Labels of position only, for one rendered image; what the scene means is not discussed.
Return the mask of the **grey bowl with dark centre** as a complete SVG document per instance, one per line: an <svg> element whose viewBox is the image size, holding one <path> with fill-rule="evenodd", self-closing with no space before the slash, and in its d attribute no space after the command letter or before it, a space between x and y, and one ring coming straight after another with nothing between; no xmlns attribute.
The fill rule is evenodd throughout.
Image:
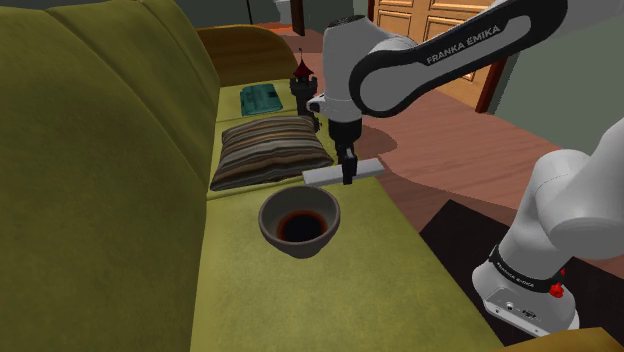
<svg viewBox="0 0 624 352"><path fill-rule="evenodd" d="M258 214L264 238L276 249L297 259L315 256L340 225L337 199L313 186L287 187L268 197Z"/></svg>

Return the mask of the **striped brown cushion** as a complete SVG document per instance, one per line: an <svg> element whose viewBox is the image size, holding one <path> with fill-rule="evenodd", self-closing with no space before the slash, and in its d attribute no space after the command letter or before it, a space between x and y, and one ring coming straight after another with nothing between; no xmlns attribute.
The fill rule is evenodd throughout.
<svg viewBox="0 0 624 352"><path fill-rule="evenodd" d="M222 147L209 189L215 192L277 182L331 166L309 116L277 116L222 132Z"/></svg>

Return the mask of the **olive green sofa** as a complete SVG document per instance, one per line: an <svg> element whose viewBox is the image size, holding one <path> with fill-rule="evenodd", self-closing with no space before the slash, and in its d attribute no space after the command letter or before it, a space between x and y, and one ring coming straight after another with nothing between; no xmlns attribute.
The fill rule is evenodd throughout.
<svg viewBox="0 0 624 352"><path fill-rule="evenodd" d="M219 77L174 0L0 6L0 352L491 352L373 178L336 235L262 236L270 186L208 197Z"/></svg>

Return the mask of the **teal book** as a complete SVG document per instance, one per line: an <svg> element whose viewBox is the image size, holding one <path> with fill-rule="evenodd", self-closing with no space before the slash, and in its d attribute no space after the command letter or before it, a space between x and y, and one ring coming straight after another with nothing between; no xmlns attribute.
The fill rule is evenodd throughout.
<svg viewBox="0 0 624 352"><path fill-rule="evenodd" d="M272 113L283 108L272 83L244 87L240 92L240 102L243 116Z"/></svg>

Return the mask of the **wooden panelled door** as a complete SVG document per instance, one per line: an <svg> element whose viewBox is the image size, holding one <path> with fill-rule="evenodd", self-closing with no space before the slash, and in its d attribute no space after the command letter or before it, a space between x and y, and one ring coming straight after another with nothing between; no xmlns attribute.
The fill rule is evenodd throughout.
<svg viewBox="0 0 624 352"><path fill-rule="evenodd" d="M486 9L495 0L368 0L368 17L380 28L418 43L432 39ZM486 113L507 60L470 72L438 91Z"/></svg>

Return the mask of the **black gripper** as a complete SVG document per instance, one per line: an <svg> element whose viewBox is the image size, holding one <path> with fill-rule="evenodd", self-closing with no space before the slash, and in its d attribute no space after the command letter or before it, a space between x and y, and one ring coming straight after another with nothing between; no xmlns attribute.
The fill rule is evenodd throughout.
<svg viewBox="0 0 624 352"><path fill-rule="evenodd" d="M329 136L334 141L342 168L342 181L350 185L357 174L357 155L354 153L354 143L362 133L362 119L352 122L328 121Z"/></svg>

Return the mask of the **black robot stand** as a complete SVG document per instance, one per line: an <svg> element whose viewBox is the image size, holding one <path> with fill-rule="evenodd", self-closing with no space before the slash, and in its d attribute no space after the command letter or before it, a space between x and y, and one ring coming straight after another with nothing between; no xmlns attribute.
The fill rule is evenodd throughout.
<svg viewBox="0 0 624 352"><path fill-rule="evenodd" d="M453 200L447 201L420 236L477 307L505 346L532 336L489 314L472 284L472 272L506 234L508 226ZM576 301L582 328L601 327L624 346L624 280L572 258L565 265L566 290Z"/></svg>

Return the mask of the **grey bar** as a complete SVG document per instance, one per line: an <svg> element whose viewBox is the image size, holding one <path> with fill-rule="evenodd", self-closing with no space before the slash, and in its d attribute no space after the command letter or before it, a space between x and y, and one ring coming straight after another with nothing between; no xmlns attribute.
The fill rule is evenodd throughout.
<svg viewBox="0 0 624 352"><path fill-rule="evenodd" d="M343 175L343 166L335 165L312 169L302 173L304 183L309 186L326 186L332 184L347 185L349 181L377 176L385 171L384 165L378 158L359 160L356 165L356 173L351 177Z"/></svg>

